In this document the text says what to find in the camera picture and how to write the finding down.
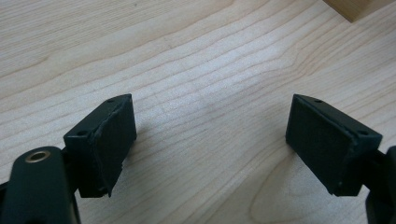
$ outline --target wooden tabletop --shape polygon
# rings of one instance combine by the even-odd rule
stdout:
[[[294,93],[396,144],[396,3],[349,23],[320,0],[0,3],[0,182],[131,93],[137,140],[82,223],[366,223],[285,142]]]

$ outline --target wooden table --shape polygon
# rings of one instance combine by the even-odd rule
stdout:
[[[137,140],[82,223],[366,223],[285,143],[294,93],[396,144],[396,4],[349,23],[319,0],[0,3],[0,182],[130,92]]]

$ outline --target wooden block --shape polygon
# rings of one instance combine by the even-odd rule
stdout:
[[[349,21],[356,21],[395,0],[324,0]]]

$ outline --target light wood surface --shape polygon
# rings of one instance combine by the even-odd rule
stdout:
[[[138,132],[88,223],[366,223],[285,143],[294,93],[396,144],[396,4],[353,24],[321,0],[1,1],[0,181],[130,92]]]
[[[395,0],[324,0],[349,21],[356,21]]]

